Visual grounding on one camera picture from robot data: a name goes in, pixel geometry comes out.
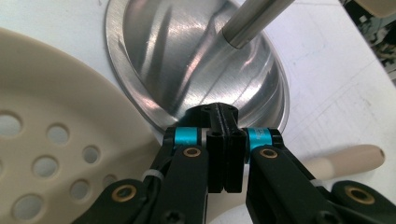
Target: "perforated plate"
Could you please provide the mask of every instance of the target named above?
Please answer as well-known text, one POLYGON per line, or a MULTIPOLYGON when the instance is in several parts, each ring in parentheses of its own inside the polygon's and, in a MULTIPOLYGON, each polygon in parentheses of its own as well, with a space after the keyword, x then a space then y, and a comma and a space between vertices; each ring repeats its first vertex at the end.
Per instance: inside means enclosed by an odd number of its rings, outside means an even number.
POLYGON ((70 56, 0 29, 0 223, 70 223, 159 148, 131 103, 70 56))

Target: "cyan spacer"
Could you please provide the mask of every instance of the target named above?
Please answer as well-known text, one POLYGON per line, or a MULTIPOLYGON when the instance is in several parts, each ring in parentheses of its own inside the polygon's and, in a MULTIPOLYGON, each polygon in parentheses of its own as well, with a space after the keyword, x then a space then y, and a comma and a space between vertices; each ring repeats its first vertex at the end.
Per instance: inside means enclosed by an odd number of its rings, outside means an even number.
POLYGON ((175 146, 198 145, 198 128, 177 127, 175 131, 175 146))
POLYGON ((272 145, 272 135, 267 128, 247 128, 247 134, 250 152, 256 147, 272 145))

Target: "white cable tie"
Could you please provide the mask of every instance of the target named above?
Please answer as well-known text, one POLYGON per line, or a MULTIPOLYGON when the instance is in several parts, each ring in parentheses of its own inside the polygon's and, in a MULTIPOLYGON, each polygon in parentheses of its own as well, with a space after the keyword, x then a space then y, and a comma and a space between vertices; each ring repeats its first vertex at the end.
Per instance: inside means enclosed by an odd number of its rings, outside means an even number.
POLYGON ((314 187, 322 187, 323 186, 323 181, 321 181, 319 179, 312 179, 310 182, 314 187))
POLYGON ((165 177, 163 176, 163 173, 161 173, 159 170, 149 169, 145 173, 143 173, 142 181, 145 180, 146 176, 148 176, 148 175, 152 175, 152 176, 159 178, 161 180, 161 182, 163 182, 163 180, 165 179, 165 177))

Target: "metal bowl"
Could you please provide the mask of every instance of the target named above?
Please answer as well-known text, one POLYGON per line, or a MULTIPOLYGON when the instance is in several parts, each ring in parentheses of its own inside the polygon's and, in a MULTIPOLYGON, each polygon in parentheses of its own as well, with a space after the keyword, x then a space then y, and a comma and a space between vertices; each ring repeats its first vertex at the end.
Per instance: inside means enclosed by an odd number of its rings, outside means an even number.
POLYGON ((215 102, 239 109, 240 127, 276 127, 289 114, 289 89, 265 34, 242 49, 221 28, 237 10, 226 0, 112 0, 108 51, 121 87, 159 131, 187 109, 215 102))

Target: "metal rod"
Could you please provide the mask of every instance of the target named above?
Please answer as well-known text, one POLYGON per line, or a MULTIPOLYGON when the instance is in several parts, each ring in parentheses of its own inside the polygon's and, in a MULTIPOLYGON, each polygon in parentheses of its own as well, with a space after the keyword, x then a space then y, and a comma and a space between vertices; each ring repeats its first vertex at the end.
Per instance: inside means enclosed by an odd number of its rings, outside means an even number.
POLYGON ((227 42, 241 49, 293 0, 247 0, 222 28, 227 42))

